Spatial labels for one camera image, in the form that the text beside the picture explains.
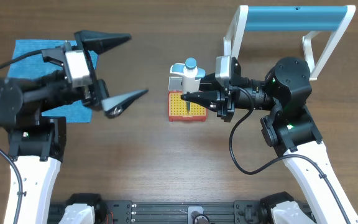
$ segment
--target wire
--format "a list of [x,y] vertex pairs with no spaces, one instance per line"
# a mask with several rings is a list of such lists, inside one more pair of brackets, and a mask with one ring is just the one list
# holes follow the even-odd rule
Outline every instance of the wire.
[[[24,55],[18,56],[17,58],[14,58],[12,60],[9,60],[9,61],[7,61],[5,63],[0,64],[0,70],[3,69],[4,67],[8,66],[8,65],[16,63],[16,62],[18,62],[20,60],[23,60],[23,59],[27,58],[27,57],[37,55],[37,54],[41,54],[41,53],[42,53],[42,50],[35,50],[35,51],[31,51],[29,53],[26,53]],[[22,177],[21,177],[20,172],[17,169],[15,163],[13,163],[12,159],[9,158],[9,156],[6,155],[5,152],[3,152],[1,149],[0,149],[0,155],[2,155],[3,158],[8,161],[9,165],[11,165],[13,171],[15,172],[17,182],[18,182],[18,185],[19,185],[19,191],[17,192],[17,206],[16,206],[16,211],[15,211],[15,217],[13,219],[13,224],[17,224],[17,221],[19,220],[20,208],[22,206],[22,198],[23,198],[23,195],[25,194],[25,193],[23,193]]]
[[22,177],[20,176],[20,172],[17,169],[15,163],[13,163],[12,159],[9,158],[9,156],[7,154],[5,154],[5,152],[3,152],[0,149],[0,155],[3,156],[3,158],[5,160],[7,160],[7,162],[9,163],[9,165],[11,165],[13,171],[15,172],[16,178],[17,178],[17,183],[19,185],[19,191],[17,192],[17,205],[16,205],[16,212],[15,212],[15,217],[13,219],[13,223],[16,224],[17,220],[19,219],[19,213],[20,213],[20,208],[22,206],[22,198],[23,198],[23,181],[22,181]]
[[278,162],[278,161],[281,161],[281,160],[284,160],[284,159],[289,159],[289,158],[300,158],[300,159],[304,159],[306,161],[308,161],[318,172],[319,172],[319,176],[321,179],[324,179],[324,181],[326,182],[329,190],[331,191],[336,203],[338,204],[338,207],[346,221],[347,224],[351,224],[350,220],[349,220],[349,217],[347,216],[346,212],[345,212],[345,209],[343,208],[342,206],[342,203],[341,201],[339,200],[333,186],[331,185],[330,181],[328,180],[327,178],[327,175],[324,174],[324,172],[320,169],[319,166],[317,166],[317,164],[312,161],[309,157],[306,157],[306,156],[302,156],[302,155],[297,155],[297,154],[291,154],[291,155],[284,155],[282,157],[278,157],[278,158],[275,158],[273,160],[271,160],[270,162],[266,163],[265,165],[263,165],[261,168],[259,169],[256,169],[254,171],[246,171],[244,170],[237,162],[236,160],[236,157],[234,156],[234,153],[233,153],[233,147],[232,147],[232,140],[233,140],[233,135],[234,135],[234,131],[237,129],[237,127],[245,120],[247,119],[251,113],[253,112],[254,110],[254,101],[252,100],[252,96],[251,94],[246,91],[245,89],[243,88],[240,88],[240,87],[236,87],[238,90],[240,90],[241,92],[245,93],[248,97],[248,100],[250,101],[250,104],[251,104],[251,107],[250,107],[250,110],[248,111],[248,113],[243,116],[235,125],[234,127],[232,128],[231,132],[230,132],[230,137],[229,137],[229,151],[230,151],[230,156],[231,156],[231,159],[233,160],[234,162],[234,165],[236,165],[236,167],[241,171],[243,172],[244,174],[247,174],[247,175],[254,175],[254,174],[257,174],[261,171],[263,171],[264,169],[268,168],[269,166],[273,165],[274,163]]

